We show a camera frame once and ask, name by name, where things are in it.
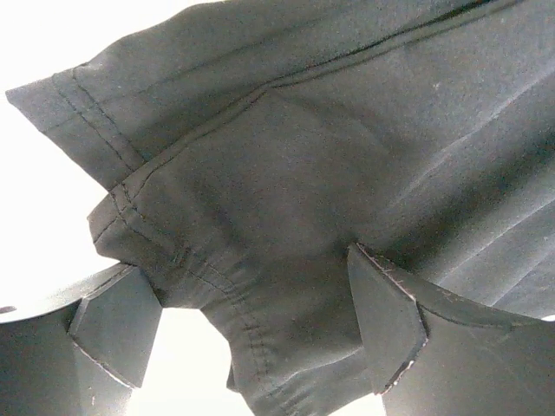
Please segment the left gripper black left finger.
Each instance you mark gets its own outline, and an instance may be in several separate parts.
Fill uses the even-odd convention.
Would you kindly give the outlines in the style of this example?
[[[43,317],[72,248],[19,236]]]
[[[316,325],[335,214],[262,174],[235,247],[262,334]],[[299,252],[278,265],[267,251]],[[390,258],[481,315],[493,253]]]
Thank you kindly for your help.
[[[116,264],[36,302],[1,306],[1,413],[123,415],[141,388],[162,307]]]

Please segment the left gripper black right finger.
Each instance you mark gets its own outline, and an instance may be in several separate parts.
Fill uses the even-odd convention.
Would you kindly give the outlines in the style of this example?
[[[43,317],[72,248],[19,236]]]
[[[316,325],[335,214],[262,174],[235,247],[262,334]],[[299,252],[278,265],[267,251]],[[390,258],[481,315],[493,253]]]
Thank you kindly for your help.
[[[349,247],[375,394],[389,415],[551,415],[554,326],[470,301]]]

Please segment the black trousers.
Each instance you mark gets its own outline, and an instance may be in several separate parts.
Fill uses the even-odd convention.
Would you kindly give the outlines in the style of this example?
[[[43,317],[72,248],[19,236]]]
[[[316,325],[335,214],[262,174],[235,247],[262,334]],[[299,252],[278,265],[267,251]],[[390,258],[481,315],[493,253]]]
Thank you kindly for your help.
[[[347,250],[554,311],[551,1],[224,1],[7,99],[108,192],[97,252],[228,340],[257,415],[369,392]]]

